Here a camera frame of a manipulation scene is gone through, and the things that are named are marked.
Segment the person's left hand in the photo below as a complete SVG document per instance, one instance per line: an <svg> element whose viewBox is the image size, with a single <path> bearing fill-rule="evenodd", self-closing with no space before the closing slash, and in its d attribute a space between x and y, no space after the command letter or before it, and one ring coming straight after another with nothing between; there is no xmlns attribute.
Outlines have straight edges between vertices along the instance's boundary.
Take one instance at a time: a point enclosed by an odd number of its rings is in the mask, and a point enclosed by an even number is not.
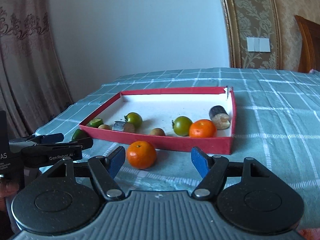
<svg viewBox="0 0 320 240"><path fill-rule="evenodd" d="M12 180L6 180L1 177L0 182L0 210L5 212L7 210L6 207L6 198L16 194L19 190L20 186L18 182Z"/></svg>

